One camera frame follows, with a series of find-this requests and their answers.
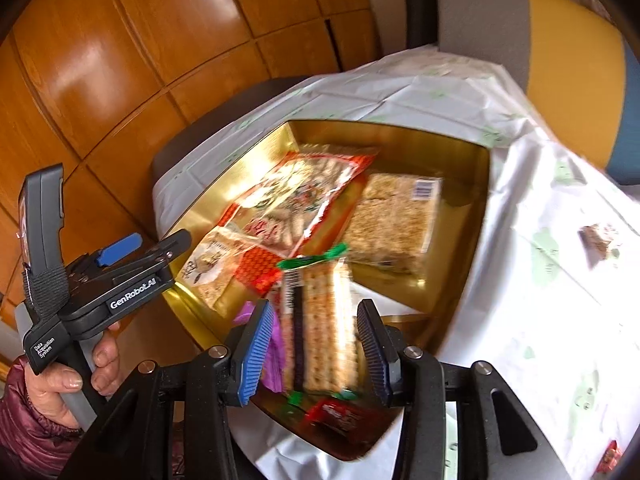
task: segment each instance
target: snack package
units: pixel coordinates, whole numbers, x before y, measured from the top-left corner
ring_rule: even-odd
[[[611,224],[585,226],[579,233],[584,245],[595,251],[599,260],[620,257],[620,233]]]
[[[321,254],[335,245],[342,235],[344,225],[351,217],[366,183],[367,176],[361,173],[345,186],[331,207],[325,211],[324,218],[311,238],[300,247],[299,254]],[[234,278],[262,296],[270,290],[273,283],[280,279],[282,272],[276,267],[276,264],[281,259],[277,254],[260,246],[254,247],[242,257],[242,262]]]
[[[251,314],[254,312],[254,308],[255,305],[251,301],[247,301],[234,319],[234,324],[246,324],[249,321]],[[267,354],[264,358],[264,365],[262,366],[260,380],[265,387],[277,394],[284,391],[282,384],[282,369],[284,368],[284,362],[285,351],[282,343],[282,332],[280,330],[280,322],[276,316],[273,319],[271,339],[269,339],[269,345],[267,346]]]
[[[281,258],[296,254],[324,212],[374,155],[345,155],[301,147],[290,152],[264,179],[225,211],[218,225],[258,238]]]
[[[353,390],[358,381],[350,270],[340,244],[321,256],[284,260],[280,327],[284,387],[299,392]]]
[[[620,458],[622,458],[622,451],[618,447],[618,443],[615,440],[612,440],[607,446],[607,449],[602,455],[600,463],[596,468],[595,474],[598,478],[605,478],[606,476],[609,476],[609,474],[618,465]]]
[[[350,259],[418,273],[431,241],[440,186],[439,178],[371,175],[342,239]]]
[[[372,431],[379,424],[380,414],[370,410],[335,399],[333,397],[320,400],[305,415],[305,421],[311,424],[322,424],[341,434],[352,444],[366,442]]]
[[[238,270],[242,256],[256,244],[253,238],[214,227],[193,250],[178,279],[213,307]]]

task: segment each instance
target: small snack wrapper on table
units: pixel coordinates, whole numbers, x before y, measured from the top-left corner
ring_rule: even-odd
[[[343,241],[350,260],[418,274],[429,248],[442,180],[372,174]]]
[[[238,270],[242,256],[256,244],[254,238],[214,227],[193,250],[180,270],[178,280],[213,308]]]
[[[305,422],[322,424],[341,434],[352,444],[370,440],[372,435],[376,435],[381,420],[385,419],[376,410],[334,397],[320,400],[305,415]]]
[[[358,383],[351,273],[339,244],[321,256],[284,260],[280,326],[284,387],[339,393]]]
[[[611,224],[594,224],[580,230],[585,247],[596,253],[598,260],[620,257],[620,232]]]

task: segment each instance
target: finger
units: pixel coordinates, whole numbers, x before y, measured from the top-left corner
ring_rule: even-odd
[[[122,378],[117,377],[116,379],[111,381],[111,384],[109,384],[106,388],[104,388],[103,390],[100,390],[99,393],[104,397],[113,395],[115,392],[118,391],[118,388],[120,387],[121,384],[122,384]]]
[[[96,368],[91,377],[92,386],[100,393],[105,395],[103,390],[107,388],[113,381],[120,376],[120,360],[116,359],[103,368]]]
[[[61,365],[52,363],[40,375],[34,375],[29,369],[29,388],[36,395],[47,393],[69,394],[82,388],[82,377],[78,372]]]
[[[94,363],[102,368],[118,358],[118,345],[110,332],[104,332],[100,342],[94,347]]]

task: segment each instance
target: white tablecloth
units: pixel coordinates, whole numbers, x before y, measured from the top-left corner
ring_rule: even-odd
[[[559,144],[506,71],[430,47],[316,76],[220,130],[154,187],[165,234],[232,160],[289,119],[375,121],[491,148],[490,194],[466,288],[438,358],[491,362],[572,478],[591,476],[610,440],[640,422],[638,205]],[[578,231],[612,224],[619,258],[591,268]],[[230,410],[245,454],[270,479],[390,478],[395,425],[343,463],[257,408]]]

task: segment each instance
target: cracker package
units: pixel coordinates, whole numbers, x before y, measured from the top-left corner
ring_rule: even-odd
[[[242,256],[256,244],[254,238],[214,227],[193,250],[178,279],[212,308],[238,270]]]
[[[441,179],[375,173],[343,241],[351,261],[397,272],[420,272],[440,201]]]
[[[218,225],[259,240],[281,258],[296,254],[344,187],[373,160],[367,154],[329,153],[327,146],[290,152],[225,211]]]
[[[356,388],[358,362],[350,270],[339,244],[321,256],[280,262],[284,387],[309,393]]]

